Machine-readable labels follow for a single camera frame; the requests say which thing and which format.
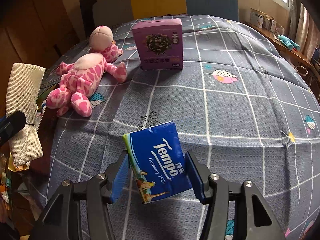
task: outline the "purple snack box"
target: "purple snack box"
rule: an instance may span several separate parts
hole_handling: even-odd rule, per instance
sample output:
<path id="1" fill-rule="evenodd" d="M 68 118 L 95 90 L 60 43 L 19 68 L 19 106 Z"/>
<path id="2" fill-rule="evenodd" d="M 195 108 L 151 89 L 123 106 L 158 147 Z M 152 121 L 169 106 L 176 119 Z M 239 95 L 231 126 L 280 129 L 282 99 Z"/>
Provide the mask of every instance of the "purple snack box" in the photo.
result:
<path id="1" fill-rule="evenodd" d="M 180 19 L 139 22 L 132 33 L 143 70 L 183 68 Z"/>

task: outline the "pink giraffe plush toy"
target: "pink giraffe plush toy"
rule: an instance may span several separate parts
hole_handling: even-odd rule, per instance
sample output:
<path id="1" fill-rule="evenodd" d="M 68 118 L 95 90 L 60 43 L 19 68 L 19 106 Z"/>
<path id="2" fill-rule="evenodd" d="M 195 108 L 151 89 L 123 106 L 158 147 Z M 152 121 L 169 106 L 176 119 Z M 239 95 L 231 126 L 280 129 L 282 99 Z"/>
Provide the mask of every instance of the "pink giraffe plush toy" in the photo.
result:
<path id="1" fill-rule="evenodd" d="M 58 108 L 58 117 L 64 115 L 70 107 L 79 115 L 89 117 L 92 108 L 88 98 L 98 88 L 104 72 L 110 73 L 118 82 L 125 82 L 127 78 L 124 62 L 118 66 L 112 64 L 123 50 L 113 44 L 112 31 L 108 27 L 96 28 L 90 36 L 90 44 L 93 45 L 92 53 L 72 64 L 62 62 L 57 68 L 57 74 L 61 76 L 60 87 L 50 92 L 46 105 L 51 109 Z M 103 47 L 103 54 L 95 52 Z"/>

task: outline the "metal screw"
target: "metal screw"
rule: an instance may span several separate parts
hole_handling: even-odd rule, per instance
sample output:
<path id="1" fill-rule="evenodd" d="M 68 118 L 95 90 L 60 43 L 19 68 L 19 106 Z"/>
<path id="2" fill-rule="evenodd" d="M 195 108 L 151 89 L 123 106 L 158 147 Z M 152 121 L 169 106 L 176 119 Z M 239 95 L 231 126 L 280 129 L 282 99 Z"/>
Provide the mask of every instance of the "metal screw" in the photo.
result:
<path id="1" fill-rule="evenodd" d="M 220 176 L 218 174 L 213 173 L 213 174 L 210 175 L 210 178 L 213 179 L 213 180 L 217 180 L 217 179 L 220 178 Z"/>
<path id="2" fill-rule="evenodd" d="M 68 180 L 68 179 L 66 179 L 66 180 L 64 180 L 64 181 L 62 182 L 62 186 L 69 186 L 70 183 L 71 183 L 71 181 Z"/>
<path id="3" fill-rule="evenodd" d="M 98 175 L 97 175 L 97 178 L 98 179 L 104 179 L 106 177 L 106 175 L 104 174 L 104 173 L 99 173 Z"/>
<path id="4" fill-rule="evenodd" d="M 247 187 L 252 187 L 252 186 L 253 186 L 253 183 L 252 183 L 252 181 L 250 181 L 250 180 L 246 180 L 246 181 L 244 182 L 244 184 L 245 184 Z"/>

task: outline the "plaid blanket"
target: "plaid blanket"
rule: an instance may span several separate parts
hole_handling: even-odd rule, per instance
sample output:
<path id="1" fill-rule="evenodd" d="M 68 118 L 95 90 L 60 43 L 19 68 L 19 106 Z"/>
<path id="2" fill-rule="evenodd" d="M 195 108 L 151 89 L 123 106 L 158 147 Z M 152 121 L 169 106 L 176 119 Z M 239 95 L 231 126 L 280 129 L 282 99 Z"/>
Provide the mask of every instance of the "plaid blanket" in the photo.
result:
<path id="1" fill-rule="evenodd" d="M 184 69 L 142 71 L 131 29 L 113 30 L 124 49 L 128 81 L 105 74 L 91 98 L 92 116 L 69 111 L 58 121 L 49 180 L 32 179 L 43 205 L 64 179 L 88 180 L 113 163 L 124 148 L 121 135 L 175 121 L 182 149 L 223 178 L 252 180 L 271 206 L 287 239 L 298 240 L 320 205 L 320 108 L 309 87 L 258 32 L 212 16 L 181 18 Z M 42 89 L 59 82 L 61 61 L 87 53 L 87 41 L 47 72 Z M 82 230 L 89 239 L 86 206 Z M 116 204 L 108 205 L 116 239 L 198 239 L 207 207 L 191 190 L 143 205 L 129 174 Z M 226 239 L 232 239 L 229 203 Z"/>

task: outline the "tissue pack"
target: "tissue pack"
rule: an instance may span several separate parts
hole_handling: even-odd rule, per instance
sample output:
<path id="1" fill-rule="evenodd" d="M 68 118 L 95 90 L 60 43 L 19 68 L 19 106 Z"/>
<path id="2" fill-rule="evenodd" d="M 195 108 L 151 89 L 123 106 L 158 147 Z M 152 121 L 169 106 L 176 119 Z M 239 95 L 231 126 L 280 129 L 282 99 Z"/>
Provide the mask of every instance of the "tissue pack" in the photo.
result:
<path id="1" fill-rule="evenodd" d="M 191 188 L 174 122 L 122 136 L 143 203 Z"/>

